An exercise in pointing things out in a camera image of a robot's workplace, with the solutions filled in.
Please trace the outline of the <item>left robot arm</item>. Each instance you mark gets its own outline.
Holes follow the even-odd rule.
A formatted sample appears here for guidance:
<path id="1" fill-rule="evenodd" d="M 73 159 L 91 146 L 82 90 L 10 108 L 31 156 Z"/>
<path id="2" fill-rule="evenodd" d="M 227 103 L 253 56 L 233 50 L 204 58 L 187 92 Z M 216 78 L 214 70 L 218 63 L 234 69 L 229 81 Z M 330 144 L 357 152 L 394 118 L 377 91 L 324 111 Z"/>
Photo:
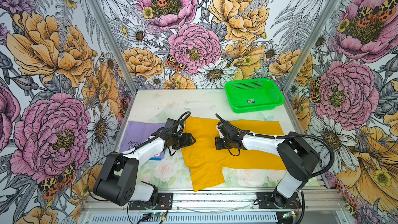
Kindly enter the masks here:
<path id="1" fill-rule="evenodd" d="M 156 208 L 162 203 L 158 187 L 138 182 L 138 169 L 166 149 L 176 151 L 196 142 L 191 133 L 184 132 L 188 117 L 189 113 L 186 112 L 177 120 L 169 118 L 163 127 L 151 133 L 147 140 L 136 147 L 107 155 L 92 192 L 119 206 L 131 203 L 141 208 Z"/>

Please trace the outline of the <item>yellow t shirt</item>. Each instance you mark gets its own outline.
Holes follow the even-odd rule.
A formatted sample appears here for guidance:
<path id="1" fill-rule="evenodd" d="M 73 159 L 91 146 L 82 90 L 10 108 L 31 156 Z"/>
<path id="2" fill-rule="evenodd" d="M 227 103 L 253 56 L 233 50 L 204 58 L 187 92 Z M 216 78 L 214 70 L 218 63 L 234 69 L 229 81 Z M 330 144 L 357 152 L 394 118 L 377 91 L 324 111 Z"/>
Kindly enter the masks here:
<path id="1" fill-rule="evenodd" d="M 217 150 L 215 138 L 218 121 L 190 117 L 184 131 L 196 142 L 182 149 L 185 165 L 190 169 L 194 191 L 219 186 L 260 187 L 278 183 L 287 170 L 274 154 L 256 150 Z"/>

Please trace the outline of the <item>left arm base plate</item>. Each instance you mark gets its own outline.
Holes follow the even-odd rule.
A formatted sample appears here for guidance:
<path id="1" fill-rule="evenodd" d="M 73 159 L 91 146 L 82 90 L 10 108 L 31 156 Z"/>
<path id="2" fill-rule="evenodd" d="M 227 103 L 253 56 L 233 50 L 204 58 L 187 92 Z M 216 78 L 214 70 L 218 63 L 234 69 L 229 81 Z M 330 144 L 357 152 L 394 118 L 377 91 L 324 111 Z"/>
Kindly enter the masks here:
<path id="1" fill-rule="evenodd" d="M 171 192 L 161 192 L 151 197 L 149 201 L 131 201 L 128 205 L 130 211 L 171 210 L 173 206 Z"/>

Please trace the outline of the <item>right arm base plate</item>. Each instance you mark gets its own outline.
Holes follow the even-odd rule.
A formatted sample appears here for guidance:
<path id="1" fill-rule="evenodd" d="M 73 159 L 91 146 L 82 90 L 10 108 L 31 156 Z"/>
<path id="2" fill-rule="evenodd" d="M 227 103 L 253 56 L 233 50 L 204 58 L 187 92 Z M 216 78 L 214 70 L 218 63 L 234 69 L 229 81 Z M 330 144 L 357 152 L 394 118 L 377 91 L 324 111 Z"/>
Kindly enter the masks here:
<path id="1" fill-rule="evenodd" d="M 257 205 L 259 209 L 300 209 L 302 207 L 300 198 L 296 192 L 290 198 L 285 198 L 279 193 L 270 191 L 257 192 L 254 205 Z"/>

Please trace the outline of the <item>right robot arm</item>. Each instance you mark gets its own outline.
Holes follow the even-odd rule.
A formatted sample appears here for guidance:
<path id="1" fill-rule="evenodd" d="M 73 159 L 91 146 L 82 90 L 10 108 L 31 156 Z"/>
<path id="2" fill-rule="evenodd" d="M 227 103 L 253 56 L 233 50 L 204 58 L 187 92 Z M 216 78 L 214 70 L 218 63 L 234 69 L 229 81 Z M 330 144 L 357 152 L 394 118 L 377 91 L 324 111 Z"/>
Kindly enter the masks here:
<path id="1" fill-rule="evenodd" d="M 265 198 L 266 203 L 278 208 L 285 208 L 293 195 L 307 184 L 320 161 L 318 153 L 296 132 L 281 136 L 256 134 L 241 130 L 224 120 L 218 122 L 217 130 L 217 150 L 256 150 L 282 159 L 287 173 L 272 194 Z"/>

